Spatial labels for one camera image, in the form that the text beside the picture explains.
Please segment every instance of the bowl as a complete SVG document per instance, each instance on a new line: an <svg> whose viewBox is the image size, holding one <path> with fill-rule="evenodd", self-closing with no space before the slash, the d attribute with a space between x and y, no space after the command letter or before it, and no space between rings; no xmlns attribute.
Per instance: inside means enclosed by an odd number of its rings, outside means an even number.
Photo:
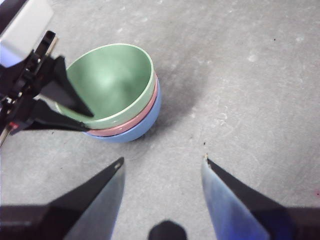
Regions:
<svg viewBox="0 0 320 240"><path fill-rule="evenodd" d="M87 132L84 132L86 135L89 135L95 139L100 139L109 143L126 143L140 138L144 135L155 123L158 118L160 108L161 108L161 88L159 82L158 84L158 94L156 96L155 102L150 110L150 112L145 116L145 118L135 125L133 128L125 131L123 133L113 135L113 136L94 136Z"/></svg>
<svg viewBox="0 0 320 240"><path fill-rule="evenodd" d="M58 103L56 108L90 129L112 128L134 118L150 101L156 83L150 56L140 47L125 43L89 51L70 65L67 76L94 116Z"/></svg>
<svg viewBox="0 0 320 240"><path fill-rule="evenodd" d="M150 101L137 116L135 116L134 118L125 122L124 124L114 126L111 128L105 128L105 129L92 129L92 130L88 131L88 133L91 135L94 135L94 136L106 137L106 136L113 136L113 135L121 134L121 133L133 128L135 125L137 125L139 122L141 122L141 120L144 119L145 116L150 112L152 106L155 103L157 94L158 94L158 78L156 78L156 84L154 85L154 91L153 91L153 94L152 94Z"/></svg>

